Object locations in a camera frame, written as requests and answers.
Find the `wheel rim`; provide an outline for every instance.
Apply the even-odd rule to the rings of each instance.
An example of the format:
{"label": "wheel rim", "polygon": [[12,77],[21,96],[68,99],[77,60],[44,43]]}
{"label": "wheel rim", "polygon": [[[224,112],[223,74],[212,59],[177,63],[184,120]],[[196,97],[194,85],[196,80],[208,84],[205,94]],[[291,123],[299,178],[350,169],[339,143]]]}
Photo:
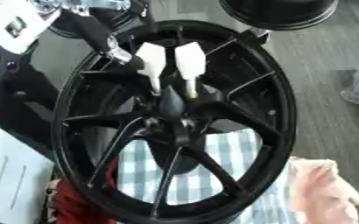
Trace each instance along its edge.
{"label": "wheel rim", "polygon": [[[80,165],[77,165],[80,159],[75,158],[74,152],[72,152],[74,148],[70,149],[68,145],[69,140],[71,139],[70,136],[74,137],[72,134],[74,129],[71,127],[80,125],[80,121],[83,121],[84,124],[93,123],[96,125],[108,125],[107,123],[100,123],[103,118],[102,115],[100,117],[80,117],[78,115],[79,117],[77,118],[74,118],[74,115],[71,115],[73,118],[69,118],[69,113],[72,109],[77,108],[74,106],[77,105],[77,103],[73,105],[73,100],[78,94],[78,89],[82,89],[81,87],[84,87],[85,84],[88,83],[86,81],[89,81],[91,76],[97,78],[98,75],[101,75],[104,80],[108,80],[108,73],[87,72],[81,74],[80,71],[113,69],[108,66],[107,60],[105,61],[105,59],[102,59],[100,56],[93,53],[81,63],[81,67],[76,69],[75,73],[68,80],[57,103],[53,121],[53,142],[58,164],[65,177],[71,181],[81,194],[103,209],[111,217],[119,221],[151,224],[190,224],[216,223],[232,219],[233,216],[238,215],[271,185],[289,158],[296,133],[296,108],[291,87],[278,64],[260,46],[244,44],[241,41],[237,41],[233,43],[231,47],[223,47],[218,51],[219,54],[217,54],[215,49],[220,47],[222,43],[226,42],[228,39],[233,38],[237,34],[234,31],[219,25],[196,21],[162,22],[158,23],[158,29],[158,33],[152,35],[148,32],[148,27],[137,27],[120,34],[118,40],[124,48],[133,52],[137,49],[137,46],[145,41],[152,43],[159,42],[161,45],[166,46],[170,52],[170,49],[173,49],[173,47],[192,40],[198,41],[206,52],[210,52],[208,59],[211,59],[211,62],[214,62],[216,59],[222,62],[221,58],[218,56],[223,55],[227,51],[236,51],[236,53],[240,55],[236,56],[243,57],[244,59],[246,58],[246,60],[243,60],[246,62],[244,65],[246,64],[250,67],[250,73],[252,73],[252,75],[247,73],[244,74],[243,77],[241,76],[241,78],[243,78],[241,85],[235,84],[233,86],[233,81],[231,81],[231,86],[228,87],[229,82],[227,82],[227,80],[225,83],[219,79],[222,74],[222,72],[219,71],[217,72],[219,75],[204,75],[201,77],[200,83],[212,85],[214,88],[222,91],[216,92],[215,94],[205,94],[201,100],[190,101],[187,105],[190,105],[189,111],[191,112],[189,112],[189,114],[194,113],[198,117],[202,117],[205,114],[201,111],[208,111],[207,116],[214,115],[215,118],[220,119],[230,118],[238,123],[245,123],[245,125],[255,129],[264,141],[264,146],[260,150],[255,163],[242,178],[235,181],[228,176],[222,168],[216,165],[216,162],[214,162],[207,153],[204,153],[202,150],[188,152],[202,165],[212,171],[224,186],[223,192],[212,198],[192,204],[168,206],[159,200],[159,198],[164,198],[163,196],[160,196],[167,192],[168,184],[165,183],[167,181],[170,182],[169,180],[172,178],[170,172],[173,168],[172,165],[169,165],[168,169],[165,171],[163,179],[166,181],[161,183],[158,191],[158,195],[160,196],[158,196],[154,205],[135,200],[113,188],[108,190],[102,177],[99,178],[99,176],[102,175],[101,172],[104,171],[105,166],[103,166],[103,169],[100,169],[100,165],[90,165],[89,169],[86,169],[86,165],[83,165],[83,169],[87,171],[82,171],[83,169]],[[209,63],[208,73],[215,71],[216,67],[214,67],[213,64],[214,63]],[[170,65],[169,61],[169,66],[164,73],[173,74],[173,69],[173,64]],[[115,81],[116,83],[119,82],[121,86],[127,86],[127,83],[129,84],[129,82],[122,79],[120,76],[121,75],[117,75],[116,78],[110,76],[109,80]],[[137,77],[135,78],[137,82],[132,82],[133,84],[131,85],[134,87],[135,83],[138,83],[139,86],[137,87],[139,93],[135,92],[136,95],[145,102],[151,99],[150,92],[145,88],[145,83],[148,83],[147,80],[143,80],[143,78],[136,75],[131,77]],[[170,81],[172,81],[171,75],[163,75],[163,83],[170,83]],[[268,101],[264,101],[265,104],[268,104],[269,102],[270,105],[265,107],[260,106],[263,108],[262,110],[264,110],[266,115],[271,111],[270,108],[273,108],[276,112],[276,115],[274,116],[275,118],[270,119],[269,122],[265,121],[268,119],[263,120],[262,118],[258,118],[260,117],[259,115],[255,116],[246,112],[241,103],[237,105],[228,103],[233,97],[243,98],[246,101],[249,100],[249,102],[250,98],[254,98],[253,101],[259,100],[259,97],[253,97],[252,95],[253,93],[256,93],[253,91],[257,91],[260,87],[270,88],[268,91],[271,91],[270,93],[267,93],[271,98],[269,98]],[[125,129],[123,128],[122,131],[119,132],[122,133],[123,136],[132,136],[132,134],[135,133],[140,135],[140,132],[138,132],[139,128],[144,127],[145,119],[151,117],[151,111],[140,112],[135,110],[134,112],[135,113],[133,114],[116,115],[116,117],[106,116],[105,118],[111,119],[110,121],[114,121],[116,125],[119,124],[119,120],[129,119],[129,122],[122,126],[125,127]],[[173,127],[178,124],[176,123],[177,122],[174,122],[170,125]],[[174,137],[171,139],[177,139],[177,147],[182,147],[181,145],[183,143],[178,138]],[[127,141],[121,140],[117,142],[120,147],[116,148],[116,151],[120,151],[126,145],[125,142]],[[82,153],[80,151],[77,153],[78,158],[81,157]],[[174,150],[172,158],[178,158],[178,155],[179,150]],[[111,153],[108,157],[109,161],[114,157],[115,156]]]}

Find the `white plastic jaw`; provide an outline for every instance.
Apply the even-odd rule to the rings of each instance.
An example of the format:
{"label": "white plastic jaw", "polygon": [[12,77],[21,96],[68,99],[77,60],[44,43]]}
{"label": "white plastic jaw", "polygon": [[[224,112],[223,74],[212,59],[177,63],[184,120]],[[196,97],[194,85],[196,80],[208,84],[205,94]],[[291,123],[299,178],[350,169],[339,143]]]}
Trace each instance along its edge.
{"label": "white plastic jaw", "polygon": [[143,74],[150,78],[152,92],[160,95],[161,86],[159,76],[165,69],[165,48],[161,45],[151,43],[143,43],[138,49],[136,55],[144,61],[144,69],[138,70],[139,74]]}
{"label": "white plastic jaw", "polygon": [[196,98],[197,78],[206,72],[206,54],[197,42],[179,46],[175,49],[177,68],[187,82],[187,95]]}

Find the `wheel spoke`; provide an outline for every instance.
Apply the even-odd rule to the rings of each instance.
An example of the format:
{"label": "wheel spoke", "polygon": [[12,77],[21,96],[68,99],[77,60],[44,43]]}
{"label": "wheel spoke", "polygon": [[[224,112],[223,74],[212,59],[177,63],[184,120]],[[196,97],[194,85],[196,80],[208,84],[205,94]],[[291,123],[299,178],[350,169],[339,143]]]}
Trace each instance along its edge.
{"label": "wheel spoke", "polygon": [[209,50],[206,55],[210,56],[213,53],[219,52],[221,49],[225,48],[226,46],[229,46],[233,43],[235,43],[238,40],[238,38],[230,38],[228,41],[221,43],[219,46]]}
{"label": "wheel spoke", "polygon": [[175,171],[180,163],[180,153],[182,152],[182,149],[182,147],[178,147],[177,150],[172,154],[172,156],[167,159],[167,164],[165,166],[163,176],[159,184],[158,192],[153,202],[153,207],[150,215],[152,218],[158,218],[160,206],[166,205],[167,203],[167,193],[169,191],[170,184],[172,183],[172,178],[174,177]]}
{"label": "wheel spoke", "polygon": [[109,127],[117,129],[121,123],[129,121],[134,117],[141,116],[141,113],[130,112],[116,115],[83,115],[68,117],[64,123],[70,126],[77,127]]}
{"label": "wheel spoke", "polygon": [[109,71],[84,71],[81,75],[86,80],[91,81],[110,81],[128,88],[133,95],[146,97],[150,94],[149,81],[146,76],[137,73],[132,67],[118,66]]}
{"label": "wheel spoke", "polygon": [[109,163],[121,152],[138,132],[144,129],[144,118],[134,117],[125,125],[121,125],[116,135],[110,141],[106,151],[104,151],[100,161],[95,166],[94,172],[88,179],[88,187],[94,187],[98,183],[104,182],[106,168]]}
{"label": "wheel spoke", "polygon": [[266,74],[263,74],[263,75],[257,77],[254,80],[247,81],[237,87],[234,87],[232,90],[228,91],[227,98],[232,99],[236,94],[243,91],[245,88],[251,86],[252,84],[257,83],[258,81],[264,80],[265,78],[268,78],[268,77],[272,76],[273,74],[275,74],[275,72],[269,72],[269,73],[266,73]]}
{"label": "wheel spoke", "polygon": [[231,177],[231,175],[216,163],[216,161],[214,161],[204,150],[188,147],[187,151],[191,157],[196,159],[221,181],[225,192],[231,195],[244,193],[243,188],[233,179],[233,177]]}
{"label": "wheel spoke", "polygon": [[267,144],[276,144],[281,134],[268,123],[258,119],[254,115],[248,113],[238,105],[233,103],[218,103],[215,110],[218,119],[229,119],[235,123],[240,123],[255,130]]}

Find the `black alloy wheel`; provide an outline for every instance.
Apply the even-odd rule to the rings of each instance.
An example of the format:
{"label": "black alloy wheel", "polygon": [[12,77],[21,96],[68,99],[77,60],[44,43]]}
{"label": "black alloy wheel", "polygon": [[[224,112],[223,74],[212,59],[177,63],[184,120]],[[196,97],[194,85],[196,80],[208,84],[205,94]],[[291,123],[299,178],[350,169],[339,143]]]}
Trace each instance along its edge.
{"label": "black alloy wheel", "polygon": [[[151,33],[148,26],[139,26],[117,38],[121,47],[132,53],[144,42],[166,47],[162,87],[164,92],[180,98],[182,109],[168,116],[160,109],[164,108],[162,100],[151,94],[144,76],[92,52],[67,80],[57,102],[53,145],[58,165],[79,193],[116,221],[229,223],[274,182],[290,157],[297,125],[292,88],[278,63],[263,47],[240,39],[230,41],[238,36],[236,31],[217,24],[182,20],[160,22],[157,27],[158,32]],[[191,100],[184,94],[184,81],[173,54],[176,46],[194,41],[207,53],[208,67],[198,79],[199,97]],[[130,99],[130,109],[119,111]],[[192,125],[185,125],[184,120]],[[255,162],[238,180],[198,143],[207,134],[223,132],[213,123],[226,120],[252,128],[262,139]],[[84,130],[92,127],[116,130],[107,150],[96,161],[85,141],[88,136]],[[170,151],[154,203],[125,195],[107,181],[108,166],[134,139],[163,144]],[[221,181],[222,192],[191,204],[168,205],[166,194],[184,157],[210,170]]]}

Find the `black wheel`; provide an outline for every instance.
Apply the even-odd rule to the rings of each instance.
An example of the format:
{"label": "black wheel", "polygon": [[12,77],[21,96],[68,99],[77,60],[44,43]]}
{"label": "black wheel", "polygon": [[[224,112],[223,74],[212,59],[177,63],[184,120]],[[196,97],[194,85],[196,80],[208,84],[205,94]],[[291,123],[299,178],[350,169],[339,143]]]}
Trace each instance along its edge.
{"label": "black wheel", "polygon": [[223,9],[247,25],[292,31],[317,25],[336,11],[339,0],[220,0]]}
{"label": "black wheel", "polygon": [[[270,186],[287,162],[294,144],[297,111],[292,88],[277,62],[259,45],[241,40],[227,45],[238,33],[198,21],[158,23],[158,32],[140,26],[118,35],[120,45],[135,52],[144,42],[165,46],[168,64],[161,76],[164,92],[177,95],[183,110],[167,119],[163,100],[153,96],[148,80],[126,67],[91,53],[68,79],[53,121],[58,165],[75,188],[117,221],[136,224],[228,223]],[[197,41],[208,53],[207,73],[198,80],[199,97],[183,94],[174,63],[174,47]],[[130,108],[123,105],[132,99]],[[185,125],[184,120],[192,125]],[[255,130],[263,140],[254,164],[234,180],[203,149],[199,141],[221,132],[212,125],[231,120]],[[96,162],[82,141],[90,127],[116,130]],[[133,139],[163,144],[164,176],[155,202],[133,199],[108,185],[107,167]],[[212,198],[169,206],[165,202],[176,168],[186,157],[210,170],[223,185]]]}

